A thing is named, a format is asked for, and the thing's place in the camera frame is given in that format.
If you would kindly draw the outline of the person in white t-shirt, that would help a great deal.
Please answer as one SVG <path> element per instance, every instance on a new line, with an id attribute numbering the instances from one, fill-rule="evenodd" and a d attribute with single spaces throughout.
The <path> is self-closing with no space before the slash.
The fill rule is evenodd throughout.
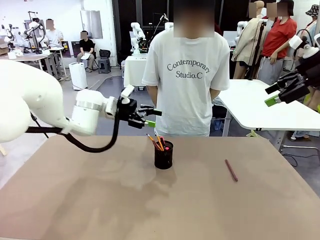
<path id="1" fill-rule="evenodd" d="M 142 77 L 158 88 L 159 135 L 209 136 L 210 87 L 229 88 L 229 61 L 229 44 L 215 32 L 215 0 L 173 0 L 173 27 L 151 41 Z"/>

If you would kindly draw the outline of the white air purifier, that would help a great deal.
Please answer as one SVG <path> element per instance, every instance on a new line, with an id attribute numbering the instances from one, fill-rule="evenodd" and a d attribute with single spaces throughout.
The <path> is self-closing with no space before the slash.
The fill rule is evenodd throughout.
<path id="1" fill-rule="evenodd" d="M 85 65 L 83 62 L 72 62 L 68 65 L 71 83 L 75 91 L 81 91 L 88 87 Z"/>

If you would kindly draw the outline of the white side table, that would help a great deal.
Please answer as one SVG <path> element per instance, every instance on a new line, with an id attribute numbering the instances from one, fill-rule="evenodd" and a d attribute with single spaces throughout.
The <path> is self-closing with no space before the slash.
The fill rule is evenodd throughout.
<path id="1" fill-rule="evenodd" d="M 298 101 L 268 107 L 270 98 L 264 82 L 254 79 L 231 79 L 230 87 L 219 98 L 227 109 L 222 135 L 228 136 L 231 117 L 244 129 L 275 131 L 271 144 L 281 151 L 286 131 L 320 131 L 320 114 Z"/>

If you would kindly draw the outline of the black light stand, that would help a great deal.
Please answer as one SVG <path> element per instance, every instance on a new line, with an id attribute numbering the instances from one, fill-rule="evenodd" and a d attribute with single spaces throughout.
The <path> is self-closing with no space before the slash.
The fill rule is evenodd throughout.
<path id="1" fill-rule="evenodd" d="M 30 112 L 30 115 L 31 115 L 32 120 L 33 120 L 33 121 L 36 123 L 36 125 L 40 128 L 41 125 L 39 124 L 39 122 L 38 122 L 38 120 L 37 120 L 37 117 L 34 116 L 32 112 Z"/>

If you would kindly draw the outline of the person with bucket hat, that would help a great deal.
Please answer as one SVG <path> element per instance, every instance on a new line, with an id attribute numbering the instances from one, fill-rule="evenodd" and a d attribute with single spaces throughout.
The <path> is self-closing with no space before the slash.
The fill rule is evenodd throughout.
<path id="1" fill-rule="evenodd" d="M 307 35 L 309 45 L 313 46 L 314 45 L 313 40 L 316 32 L 316 25 L 317 25 L 318 14 L 319 14 L 319 5 L 313 4 L 310 10 L 308 10 L 305 14 L 312 18 L 312 22 L 310 22 L 307 25 L 306 30 L 308 30 L 308 33 L 310 34 L 310 35 Z M 318 105 L 320 105 L 320 90 L 312 86 L 309 86 L 308 89 L 309 89 L 309 97 L 306 100 L 305 105 L 317 112 Z"/>

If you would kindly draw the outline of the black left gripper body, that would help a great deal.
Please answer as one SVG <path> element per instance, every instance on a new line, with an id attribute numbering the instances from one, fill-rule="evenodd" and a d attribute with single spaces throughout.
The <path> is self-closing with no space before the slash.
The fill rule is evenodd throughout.
<path id="1" fill-rule="evenodd" d="M 117 101 L 116 121 L 118 123 L 124 121 L 129 126 L 133 126 L 135 124 L 137 104 L 137 101 L 134 99 L 119 97 Z"/>

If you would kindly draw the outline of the reddish brown pencil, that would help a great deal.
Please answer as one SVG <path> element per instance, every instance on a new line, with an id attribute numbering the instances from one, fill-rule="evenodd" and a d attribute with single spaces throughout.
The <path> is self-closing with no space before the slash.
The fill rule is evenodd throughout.
<path id="1" fill-rule="evenodd" d="M 229 172 L 230 172 L 230 174 L 231 174 L 232 179 L 233 179 L 235 182 L 238 182 L 239 180 L 238 180 L 238 178 L 237 178 L 237 176 L 236 176 L 236 174 L 235 174 L 235 172 L 234 172 L 231 164 L 229 163 L 229 161 L 228 161 L 227 159 L 225 159 L 224 162 L 225 162 L 225 164 L 226 164 L 226 166 L 227 166 L 227 168 L 228 168 L 228 170 L 229 170 Z"/>

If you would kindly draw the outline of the grey wall panel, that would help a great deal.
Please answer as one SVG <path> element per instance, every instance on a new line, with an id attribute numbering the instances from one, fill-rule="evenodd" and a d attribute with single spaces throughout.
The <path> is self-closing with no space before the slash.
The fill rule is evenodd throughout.
<path id="1" fill-rule="evenodd" d="M 88 37 L 91 39 L 102 39 L 103 31 L 100 11 L 81 10 L 80 15 L 82 28 L 88 32 Z"/>

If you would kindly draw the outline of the person's left forearm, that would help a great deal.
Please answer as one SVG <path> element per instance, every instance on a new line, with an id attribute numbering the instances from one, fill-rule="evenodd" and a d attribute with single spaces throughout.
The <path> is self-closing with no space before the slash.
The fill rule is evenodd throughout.
<path id="1" fill-rule="evenodd" d="M 213 89 L 212 87 L 210 87 L 209 94 L 211 101 L 213 101 L 220 94 L 220 92 L 220 90 Z"/>

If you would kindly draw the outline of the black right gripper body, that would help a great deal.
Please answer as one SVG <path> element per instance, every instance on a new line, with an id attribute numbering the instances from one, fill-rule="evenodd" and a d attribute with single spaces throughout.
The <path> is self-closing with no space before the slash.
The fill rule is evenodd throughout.
<path id="1" fill-rule="evenodd" d="M 320 87 L 320 53 L 300 58 L 296 69 L 307 87 Z"/>

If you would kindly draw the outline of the person in red shirt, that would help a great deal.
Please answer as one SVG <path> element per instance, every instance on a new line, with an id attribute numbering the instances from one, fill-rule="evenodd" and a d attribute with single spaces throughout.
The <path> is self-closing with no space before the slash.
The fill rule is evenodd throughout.
<path id="1" fill-rule="evenodd" d="M 294 0 L 280 0 L 277 7 L 277 20 L 265 38 L 257 73 L 257 78 L 268 85 L 279 79 L 289 41 L 297 31 L 297 22 L 292 19 Z"/>

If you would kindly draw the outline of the mannequin in beige coat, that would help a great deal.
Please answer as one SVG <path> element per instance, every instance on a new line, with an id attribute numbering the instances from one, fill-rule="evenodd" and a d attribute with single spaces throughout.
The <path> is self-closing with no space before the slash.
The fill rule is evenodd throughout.
<path id="1" fill-rule="evenodd" d="M 259 39 L 262 9 L 265 3 L 262 0 L 253 2 L 254 15 L 243 28 L 233 51 L 231 60 L 236 62 L 233 79 L 244 79 L 247 70 L 253 66 L 256 46 Z"/>

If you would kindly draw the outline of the table with white cloth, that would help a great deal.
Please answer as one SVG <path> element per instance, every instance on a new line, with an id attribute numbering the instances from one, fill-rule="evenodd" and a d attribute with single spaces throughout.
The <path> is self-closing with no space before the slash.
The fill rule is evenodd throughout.
<path id="1" fill-rule="evenodd" d="M 132 85 L 134 87 L 144 87 L 142 78 L 145 72 L 147 55 L 128 56 L 124 61 L 123 86 Z"/>

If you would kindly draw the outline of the seated person black shirt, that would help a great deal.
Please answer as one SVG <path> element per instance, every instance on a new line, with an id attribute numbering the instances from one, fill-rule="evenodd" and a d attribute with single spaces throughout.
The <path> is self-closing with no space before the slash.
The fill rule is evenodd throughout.
<path id="1" fill-rule="evenodd" d="M 88 37 L 88 32 L 86 30 L 83 30 L 80 32 L 80 41 L 79 41 L 79 48 L 80 48 L 80 53 L 76 57 L 76 61 L 80 63 L 82 61 L 82 57 L 85 54 L 89 54 L 88 57 L 88 64 L 87 64 L 87 71 L 90 73 L 94 70 L 93 68 L 93 63 L 95 61 L 95 44 L 94 42 L 89 39 Z"/>

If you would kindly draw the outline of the seated person white shirt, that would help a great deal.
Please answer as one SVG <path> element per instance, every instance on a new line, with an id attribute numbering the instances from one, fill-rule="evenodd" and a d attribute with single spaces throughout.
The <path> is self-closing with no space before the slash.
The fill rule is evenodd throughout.
<path id="1" fill-rule="evenodd" d="M 55 28 L 54 20 L 51 18 L 48 18 L 46 20 L 46 37 L 47 37 L 47 43 L 50 47 L 62 47 L 62 41 L 64 40 L 63 33 Z"/>

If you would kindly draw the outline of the black plastic stool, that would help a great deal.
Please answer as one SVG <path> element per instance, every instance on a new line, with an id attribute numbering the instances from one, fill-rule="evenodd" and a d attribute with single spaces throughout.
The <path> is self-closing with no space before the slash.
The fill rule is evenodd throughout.
<path id="1" fill-rule="evenodd" d="M 107 49 L 99 50 L 100 59 L 98 60 L 98 73 L 108 74 L 111 72 L 110 56 L 111 52 Z"/>

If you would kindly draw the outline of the black mesh pen holder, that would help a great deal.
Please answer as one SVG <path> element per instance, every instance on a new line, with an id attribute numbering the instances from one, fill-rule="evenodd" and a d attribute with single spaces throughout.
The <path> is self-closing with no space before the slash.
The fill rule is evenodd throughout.
<path id="1" fill-rule="evenodd" d="M 154 148 L 154 166 L 160 170 L 167 170 L 173 165 L 173 150 L 172 142 L 165 140 L 163 145 L 164 151 Z"/>

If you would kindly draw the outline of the person's right forearm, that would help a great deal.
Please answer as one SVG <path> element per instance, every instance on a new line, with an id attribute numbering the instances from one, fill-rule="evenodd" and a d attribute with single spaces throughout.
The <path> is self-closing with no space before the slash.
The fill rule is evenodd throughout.
<path id="1" fill-rule="evenodd" d="M 146 86 L 147 92 L 152 100 L 154 106 L 157 106 L 157 97 L 158 97 L 158 87 L 157 86 Z"/>

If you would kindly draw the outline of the yellow pencil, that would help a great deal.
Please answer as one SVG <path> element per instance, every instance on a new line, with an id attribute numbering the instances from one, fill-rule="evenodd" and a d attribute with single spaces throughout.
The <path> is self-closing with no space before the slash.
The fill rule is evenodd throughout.
<path id="1" fill-rule="evenodd" d="M 146 134 L 148 136 L 148 138 L 151 140 L 152 144 L 154 145 L 154 147 L 159 150 L 162 151 L 162 148 L 155 142 L 155 140 L 147 133 Z"/>

